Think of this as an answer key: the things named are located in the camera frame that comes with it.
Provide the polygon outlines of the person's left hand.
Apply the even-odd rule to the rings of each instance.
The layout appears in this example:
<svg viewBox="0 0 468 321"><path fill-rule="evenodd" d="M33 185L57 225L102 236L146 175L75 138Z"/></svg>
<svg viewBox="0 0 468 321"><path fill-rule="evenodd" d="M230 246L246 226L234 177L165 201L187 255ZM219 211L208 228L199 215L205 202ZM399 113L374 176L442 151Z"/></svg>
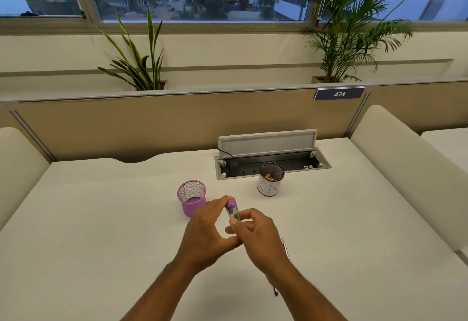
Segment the person's left hand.
<svg viewBox="0 0 468 321"><path fill-rule="evenodd" d="M175 258L192 261L194 264L212 266L228 252L220 251L222 238L215 223L231 196L211 200L197 209L186 226L179 251Z"/></svg>

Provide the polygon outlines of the person's right hand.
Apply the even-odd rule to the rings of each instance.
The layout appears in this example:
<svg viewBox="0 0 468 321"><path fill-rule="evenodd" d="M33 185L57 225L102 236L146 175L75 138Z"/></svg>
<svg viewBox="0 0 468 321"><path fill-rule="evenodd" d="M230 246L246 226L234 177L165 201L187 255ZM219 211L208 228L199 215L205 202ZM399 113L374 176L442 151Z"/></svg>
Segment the person's right hand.
<svg viewBox="0 0 468 321"><path fill-rule="evenodd" d="M277 227L272 218L261 211L251 208L239 213L243 223L243 236L237 236L243 242L252 263L268 278L291 265L287 259ZM240 222L234 218L231 222Z"/></svg>

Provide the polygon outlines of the clear tube with purple cap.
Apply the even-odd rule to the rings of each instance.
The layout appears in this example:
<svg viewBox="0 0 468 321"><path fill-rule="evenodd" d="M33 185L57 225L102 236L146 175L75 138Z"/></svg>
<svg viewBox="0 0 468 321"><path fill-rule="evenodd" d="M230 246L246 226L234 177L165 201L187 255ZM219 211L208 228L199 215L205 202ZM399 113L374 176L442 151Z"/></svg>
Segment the clear tube with purple cap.
<svg viewBox="0 0 468 321"><path fill-rule="evenodd" d="M234 218L236 219L237 221L242 221L242 219L240 218L240 215L239 215L239 209L238 209L238 206L237 206L237 202L236 200L233 198L233 199L229 199L227 201L227 204L225 205L225 209L229 215L229 218Z"/></svg>

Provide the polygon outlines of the person's left forearm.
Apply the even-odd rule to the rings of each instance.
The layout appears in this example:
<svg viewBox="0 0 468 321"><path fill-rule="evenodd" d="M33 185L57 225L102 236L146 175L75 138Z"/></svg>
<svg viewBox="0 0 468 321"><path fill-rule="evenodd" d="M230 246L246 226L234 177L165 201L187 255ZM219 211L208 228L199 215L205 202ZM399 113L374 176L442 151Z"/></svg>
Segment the person's left forearm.
<svg viewBox="0 0 468 321"><path fill-rule="evenodd" d="M206 264L173 259L120 321L171 321L191 281L206 268Z"/></svg>

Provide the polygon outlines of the person's right forearm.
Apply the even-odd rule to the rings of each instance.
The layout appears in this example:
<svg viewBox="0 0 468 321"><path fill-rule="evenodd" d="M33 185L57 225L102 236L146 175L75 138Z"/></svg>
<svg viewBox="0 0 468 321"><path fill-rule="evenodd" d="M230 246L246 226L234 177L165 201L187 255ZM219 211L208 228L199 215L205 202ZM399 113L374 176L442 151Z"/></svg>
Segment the person's right forearm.
<svg viewBox="0 0 468 321"><path fill-rule="evenodd" d="M263 272L278 289L294 321L348 321L288 259Z"/></svg>

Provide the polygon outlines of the purple mesh cup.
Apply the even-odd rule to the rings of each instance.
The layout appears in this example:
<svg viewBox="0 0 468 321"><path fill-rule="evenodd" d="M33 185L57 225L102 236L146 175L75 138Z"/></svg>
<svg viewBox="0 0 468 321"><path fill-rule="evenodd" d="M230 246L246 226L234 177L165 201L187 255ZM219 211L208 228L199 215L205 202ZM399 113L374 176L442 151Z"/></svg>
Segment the purple mesh cup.
<svg viewBox="0 0 468 321"><path fill-rule="evenodd" d="M206 186L197 180L184 182L177 190L184 214L191 218L206 203Z"/></svg>

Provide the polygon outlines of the pencil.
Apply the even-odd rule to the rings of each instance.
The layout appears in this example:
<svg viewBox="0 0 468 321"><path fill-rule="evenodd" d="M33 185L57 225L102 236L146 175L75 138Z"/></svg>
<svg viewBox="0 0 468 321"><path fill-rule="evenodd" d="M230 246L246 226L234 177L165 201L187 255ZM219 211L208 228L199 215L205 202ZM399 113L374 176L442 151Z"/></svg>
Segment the pencil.
<svg viewBox="0 0 468 321"><path fill-rule="evenodd" d="M283 249L284 249L284 253L285 253L287 259L289 260L290 257L289 257L289 253L288 253L287 246L286 246L284 238L281 238L281 242L282 242L282 246L283 246ZM274 291L274 296L278 297L279 296L278 289L276 287L273 287L273 291Z"/></svg>

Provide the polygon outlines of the black mesh cup white label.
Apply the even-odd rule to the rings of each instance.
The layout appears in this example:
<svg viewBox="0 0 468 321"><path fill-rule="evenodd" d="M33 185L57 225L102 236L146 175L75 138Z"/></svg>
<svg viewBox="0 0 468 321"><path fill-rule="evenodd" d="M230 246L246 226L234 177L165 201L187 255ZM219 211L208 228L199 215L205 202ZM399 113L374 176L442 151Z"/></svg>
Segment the black mesh cup white label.
<svg viewBox="0 0 468 321"><path fill-rule="evenodd" d="M276 178L275 181L264 179L266 174L270 174ZM266 162L259 168L259 179L257 182L257 190L264 196L272 197L278 194L281 181L284 179L285 173L282 167L273 162Z"/></svg>

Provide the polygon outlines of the beige desk partition panel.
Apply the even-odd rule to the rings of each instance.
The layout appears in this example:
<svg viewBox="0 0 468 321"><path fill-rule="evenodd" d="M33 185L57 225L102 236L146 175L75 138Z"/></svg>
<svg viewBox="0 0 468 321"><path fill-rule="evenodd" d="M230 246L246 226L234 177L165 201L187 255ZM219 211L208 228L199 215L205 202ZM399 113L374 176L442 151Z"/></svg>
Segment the beige desk partition panel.
<svg viewBox="0 0 468 321"><path fill-rule="evenodd" d="M380 86L367 98L353 130L366 111L380 105L418 134L468 127L468 80Z"/></svg>
<svg viewBox="0 0 468 321"><path fill-rule="evenodd" d="M316 101L316 88L19 102L14 110L57 161L138 162L212 149L218 137L317 129L345 135L358 98Z"/></svg>

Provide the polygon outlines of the dark blue number sign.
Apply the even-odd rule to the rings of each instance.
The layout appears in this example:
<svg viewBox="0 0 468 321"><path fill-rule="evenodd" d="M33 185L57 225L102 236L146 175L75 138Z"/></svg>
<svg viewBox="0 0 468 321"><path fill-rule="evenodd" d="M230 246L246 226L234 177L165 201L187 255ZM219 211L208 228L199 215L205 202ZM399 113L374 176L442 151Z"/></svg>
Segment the dark blue number sign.
<svg viewBox="0 0 468 321"><path fill-rule="evenodd" d="M314 101L359 99L365 89L363 86L318 88Z"/></svg>

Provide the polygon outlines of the beige planter box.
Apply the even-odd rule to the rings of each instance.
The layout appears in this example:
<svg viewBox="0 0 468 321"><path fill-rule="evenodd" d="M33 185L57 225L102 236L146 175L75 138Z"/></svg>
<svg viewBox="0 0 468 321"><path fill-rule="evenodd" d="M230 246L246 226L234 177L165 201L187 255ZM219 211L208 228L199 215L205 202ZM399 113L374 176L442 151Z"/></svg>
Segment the beige planter box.
<svg viewBox="0 0 468 321"><path fill-rule="evenodd" d="M356 76L344 75L343 78L336 76L312 76L311 83L361 83L362 80Z"/></svg>

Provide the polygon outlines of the white desk side divider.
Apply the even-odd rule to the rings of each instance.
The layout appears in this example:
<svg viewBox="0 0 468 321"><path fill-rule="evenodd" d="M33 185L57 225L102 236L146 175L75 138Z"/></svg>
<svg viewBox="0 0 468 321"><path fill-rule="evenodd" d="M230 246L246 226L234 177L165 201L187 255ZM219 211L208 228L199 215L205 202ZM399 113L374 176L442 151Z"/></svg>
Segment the white desk side divider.
<svg viewBox="0 0 468 321"><path fill-rule="evenodd" d="M19 130L0 129L0 231L49 167Z"/></svg>
<svg viewBox="0 0 468 321"><path fill-rule="evenodd" d="M468 173L380 105L350 140L453 251L468 250Z"/></svg>

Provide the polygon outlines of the snake plant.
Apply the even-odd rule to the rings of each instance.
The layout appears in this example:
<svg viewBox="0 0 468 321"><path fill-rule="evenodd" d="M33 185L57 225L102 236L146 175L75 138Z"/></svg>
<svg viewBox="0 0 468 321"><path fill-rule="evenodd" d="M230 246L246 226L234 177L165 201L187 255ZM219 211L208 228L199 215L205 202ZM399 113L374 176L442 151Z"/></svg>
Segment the snake plant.
<svg viewBox="0 0 468 321"><path fill-rule="evenodd" d="M115 70L98 67L98 69L111 77L118 78L130 84L136 91L156 91L164 89L164 82L161 79L161 68L163 63L163 50L156 56L156 44L161 33L163 22L155 26L149 6L147 8L147 35L149 40L149 55L142 56L137 50L137 46L131 39L130 32L125 28L119 16L118 24L122 30L122 39L130 50L132 59L128 59L124 51L116 43L114 38L106 32L98 29L99 32L118 51L120 57L112 60L110 66Z"/></svg>

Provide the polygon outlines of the palm plant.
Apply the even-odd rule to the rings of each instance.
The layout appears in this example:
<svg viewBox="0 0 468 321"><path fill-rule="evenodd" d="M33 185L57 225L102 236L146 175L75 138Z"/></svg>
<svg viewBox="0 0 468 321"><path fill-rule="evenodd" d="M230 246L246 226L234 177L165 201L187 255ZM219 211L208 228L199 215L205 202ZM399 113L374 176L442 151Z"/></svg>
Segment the palm plant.
<svg viewBox="0 0 468 321"><path fill-rule="evenodd" d="M309 0L315 6L315 25L303 30L307 47L322 54L323 76L343 78L362 65L378 70L375 52L398 50L413 36L409 20L378 19L389 0Z"/></svg>

